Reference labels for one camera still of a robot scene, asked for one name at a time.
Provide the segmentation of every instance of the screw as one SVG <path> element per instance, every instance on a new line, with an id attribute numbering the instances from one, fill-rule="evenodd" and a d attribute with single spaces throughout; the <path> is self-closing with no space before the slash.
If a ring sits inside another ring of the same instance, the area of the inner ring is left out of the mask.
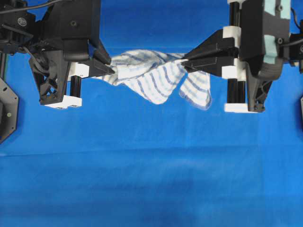
<path id="1" fill-rule="evenodd" d="M 72 27 L 76 27 L 76 26 L 78 26 L 77 21 L 72 20 L 72 21 L 71 21 L 71 26 L 72 26 Z"/>
<path id="2" fill-rule="evenodd" d="M 278 39 L 276 40 L 276 42 L 277 42 L 279 45 L 281 45 L 281 44 L 284 42 L 284 40 L 283 40 L 282 38 L 278 38 Z"/>
<path id="3" fill-rule="evenodd" d="M 24 18 L 20 17 L 20 18 L 18 18 L 18 24 L 21 27 L 25 27 L 27 25 L 27 20 L 25 20 Z"/>
<path id="4" fill-rule="evenodd" d="M 283 6 L 282 6 L 282 5 L 278 5 L 278 6 L 276 7 L 276 10 L 277 10 L 278 12 L 281 12 L 281 11 L 283 10 Z"/>

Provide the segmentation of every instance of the black cable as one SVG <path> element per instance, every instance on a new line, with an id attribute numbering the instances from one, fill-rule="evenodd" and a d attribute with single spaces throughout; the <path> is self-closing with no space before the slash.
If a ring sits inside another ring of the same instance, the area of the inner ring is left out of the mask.
<path id="1" fill-rule="evenodd" d="M 281 47 L 287 47 L 287 46 L 294 46 L 294 45 L 301 44 L 301 43 L 303 43 L 303 38 L 299 39 L 297 41 L 293 41 L 293 42 L 290 42 L 290 43 L 282 44 L 280 46 Z"/>
<path id="2" fill-rule="evenodd" d="M 301 30 L 301 28 L 300 28 L 300 26 L 299 26 L 299 24 L 298 24 L 297 14 L 296 14 L 294 8 L 291 8 L 291 10 L 292 10 L 292 13 L 293 13 L 293 15 L 294 15 L 294 23 L 295 23 L 295 25 Z"/>
<path id="3" fill-rule="evenodd" d="M 40 4 L 40 5 L 36 5 L 36 6 L 29 6 L 29 7 L 23 7 L 23 8 L 9 9 L 9 10 L 0 11 L 0 14 L 14 13 L 14 12 L 31 10 L 31 9 L 39 9 L 39 8 L 51 6 L 51 5 L 53 5 L 57 2 L 60 2 L 60 1 L 72 1 L 72 0 L 53 0 L 53 1 L 49 1 L 47 3 L 43 3 L 43 4 Z"/>

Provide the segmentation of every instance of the robotic arm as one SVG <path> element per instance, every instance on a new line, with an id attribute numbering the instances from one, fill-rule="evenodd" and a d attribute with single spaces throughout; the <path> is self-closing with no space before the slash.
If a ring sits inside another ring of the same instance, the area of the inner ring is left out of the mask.
<path id="1" fill-rule="evenodd" d="M 45 6 L 40 21 L 27 12 Z M 100 10 L 101 0 L 49 0 L 34 7 L 25 0 L 1 0 L 0 143 L 16 129 L 18 112 L 18 97 L 4 82 L 7 54 L 31 56 L 39 102 L 56 109 L 82 106 L 82 79 L 114 73 L 99 39 Z"/>
<path id="2" fill-rule="evenodd" d="M 303 23 L 289 35 L 291 0 L 228 0 L 230 26 L 188 53 L 188 72 L 203 70 L 228 80 L 226 112 L 261 113 L 283 65 L 303 73 Z"/>

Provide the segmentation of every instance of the black bracket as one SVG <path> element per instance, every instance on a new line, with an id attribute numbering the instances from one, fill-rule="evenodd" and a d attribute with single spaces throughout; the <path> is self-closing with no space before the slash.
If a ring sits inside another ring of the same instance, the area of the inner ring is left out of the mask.
<path id="1" fill-rule="evenodd" d="M 18 103 L 18 96 L 0 78 L 0 144 L 16 130 Z"/>
<path id="2" fill-rule="evenodd" d="M 239 59 L 247 62 L 248 111 L 257 113 L 265 111 L 264 105 L 271 85 L 280 78 L 284 61 L 289 56 L 289 48 L 280 48 L 279 40 L 289 42 L 290 20 L 281 16 L 280 1 L 276 1 L 274 15 L 265 11 L 264 3 L 264 0 L 246 0 L 241 9 Z M 276 55 L 268 61 L 270 50 L 276 52 Z"/>
<path id="3" fill-rule="evenodd" d="M 63 60 L 63 51 L 48 51 L 44 55 L 49 62 L 48 73 L 39 71 L 35 66 L 34 60 L 32 58 L 29 60 L 39 91 L 40 104 L 60 103 L 66 93 L 70 64 Z"/>
<path id="4" fill-rule="evenodd" d="M 187 53 L 182 63 L 185 69 L 191 73 L 204 71 L 221 77 L 222 67 L 234 65 L 234 58 L 238 55 L 234 38 L 223 38 L 223 30 L 218 30 L 206 39 L 197 48 Z"/>

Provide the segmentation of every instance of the towel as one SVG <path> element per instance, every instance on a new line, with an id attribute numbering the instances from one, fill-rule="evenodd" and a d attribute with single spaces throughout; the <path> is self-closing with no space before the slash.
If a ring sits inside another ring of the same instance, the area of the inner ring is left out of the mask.
<path id="1" fill-rule="evenodd" d="M 167 101 L 187 74 L 181 65 L 182 53 L 151 50 L 127 51 L 112 58 L 115 74 L 99 77 L 113 86 L 126 85 L 146 100 L 160 105 Z M 199 71 L 189 73 L 179 95 L 191 105 L 207 110 L 211 104 L 210 75 Z"/>

